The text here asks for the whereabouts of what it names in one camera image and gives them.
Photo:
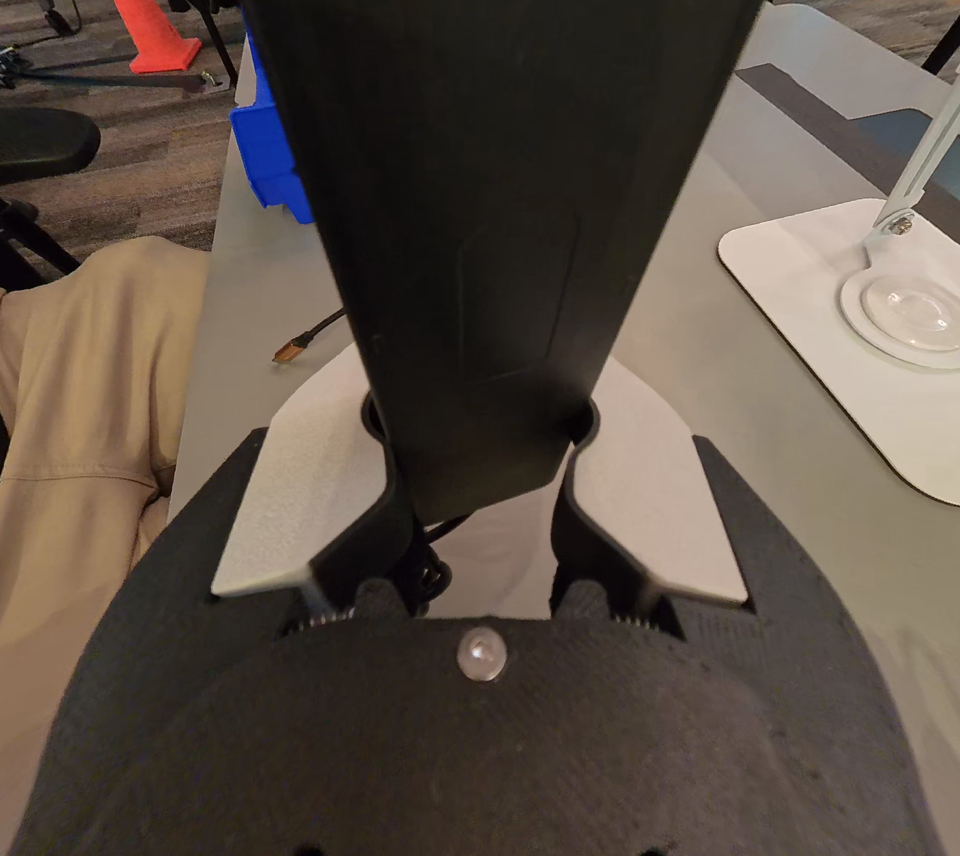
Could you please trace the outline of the black usb cable copper plug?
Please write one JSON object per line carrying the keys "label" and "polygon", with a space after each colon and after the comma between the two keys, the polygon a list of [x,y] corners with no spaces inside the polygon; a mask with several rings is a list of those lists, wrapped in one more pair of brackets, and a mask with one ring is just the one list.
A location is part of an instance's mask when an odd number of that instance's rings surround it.
{"label": "black usb cable copper plug", "polygon": [[345,316],[345,309],[340,308],[330,313],[316,325],[297,334],[288,340],[273,354],[271,362],[274,365],[284,366],[299,358],[316,338],[328,330],[332,325],[340,322]]}

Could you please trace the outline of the black office chair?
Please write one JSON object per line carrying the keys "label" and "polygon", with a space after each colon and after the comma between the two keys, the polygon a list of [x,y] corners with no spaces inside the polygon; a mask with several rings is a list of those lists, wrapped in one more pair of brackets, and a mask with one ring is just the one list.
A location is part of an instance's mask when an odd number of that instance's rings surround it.
{"label": "black office chair", "polygon": [[[101,147],[101,131],[89,117],[65,109],[13,107],[1,112],[1,184],[76,174],[89,166]],[[36,207],[1,199],[1,288],[30,290],[44,284],[42,274],[19,252],[24,250],[62,275],[80,262],[38,225]]]}

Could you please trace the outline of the white desk stand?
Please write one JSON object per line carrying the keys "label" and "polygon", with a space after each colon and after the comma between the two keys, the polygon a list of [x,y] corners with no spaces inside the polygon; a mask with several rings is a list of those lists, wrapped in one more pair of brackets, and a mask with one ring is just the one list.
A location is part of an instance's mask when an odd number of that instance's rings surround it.
{"label": "white desk stand", "polygon": [[958,506],[958,221],[934,174],[958,137],[958,82],[891,193],[732,229],[726,271],[908,485]]}

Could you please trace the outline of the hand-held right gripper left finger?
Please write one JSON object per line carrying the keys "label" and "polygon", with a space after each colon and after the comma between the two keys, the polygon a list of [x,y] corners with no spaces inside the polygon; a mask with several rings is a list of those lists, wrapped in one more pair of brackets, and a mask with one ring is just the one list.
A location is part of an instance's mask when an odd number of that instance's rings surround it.
{"label": "hand-held right gripper left finger", "polygon": [[361,584],[401,561],[414,533],[410,498],[350,345],[271,419],[211,591],[233,598],[294,588],[310,610],[347,610]]}

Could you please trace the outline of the blue plastic bin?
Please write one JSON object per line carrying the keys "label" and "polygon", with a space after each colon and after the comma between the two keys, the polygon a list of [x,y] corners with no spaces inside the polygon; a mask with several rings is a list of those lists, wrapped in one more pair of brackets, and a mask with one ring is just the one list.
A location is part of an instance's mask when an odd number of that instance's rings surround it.
{"label": "blue plastic bin", "polygon": [[250,190],[260,206],[283,207],[302,226],[312,226],[314,217],[285,134],[280,113],[260,59],[255,38],[246,31],[253,102],[237,105],[230,122]]}

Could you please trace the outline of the dark grey strip mat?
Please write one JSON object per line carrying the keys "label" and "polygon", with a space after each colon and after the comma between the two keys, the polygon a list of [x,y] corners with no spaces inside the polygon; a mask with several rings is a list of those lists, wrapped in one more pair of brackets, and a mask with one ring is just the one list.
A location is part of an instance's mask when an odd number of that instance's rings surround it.
{"label": "dark grey strip mat", "polygon": [[887,198],[930,124],[914,108],[846,116],[770,63],[737,72],[724,112],[714,154],[766,219]]}

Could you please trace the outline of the person's beige trouser leg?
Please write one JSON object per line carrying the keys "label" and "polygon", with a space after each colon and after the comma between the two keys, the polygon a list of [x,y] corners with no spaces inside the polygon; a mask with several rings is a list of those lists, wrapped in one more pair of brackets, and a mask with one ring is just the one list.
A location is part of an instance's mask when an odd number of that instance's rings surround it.
{"label": "person's beige trouser leg", "polygon": [[76,663],[166,525],[209,267],[134,238],[2,291],[2,854]]}

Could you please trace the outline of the black floor stand bar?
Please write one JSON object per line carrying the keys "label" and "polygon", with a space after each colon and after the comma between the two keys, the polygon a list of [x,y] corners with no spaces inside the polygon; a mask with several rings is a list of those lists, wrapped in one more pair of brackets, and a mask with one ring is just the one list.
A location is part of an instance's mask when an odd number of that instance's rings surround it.
{"label": "black floor stand bar", "polygon": [[172,89],[187,94],[213,94],[227,92],[232,87],[228,79],[214,77],[209,72],[174,75],[168,73],[134,75],[77,75],[25,68],[19,64],[2,63],[1,85],[8,90],[24,82],[42,83],[48,86],[85,86],[127,89]]}

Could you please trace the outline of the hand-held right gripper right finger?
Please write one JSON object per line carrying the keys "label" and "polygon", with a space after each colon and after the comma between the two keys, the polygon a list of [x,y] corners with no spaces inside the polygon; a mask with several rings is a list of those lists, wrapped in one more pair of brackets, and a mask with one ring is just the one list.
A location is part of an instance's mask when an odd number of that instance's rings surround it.
{"label": "hand-held right gripper right finger", "polygon": [[657,618],[675,597],[745,605],[747,584],[678,413],[610,357],[574,427],[551,523],[551,609],[580,581],[598,584],[619,618]]}

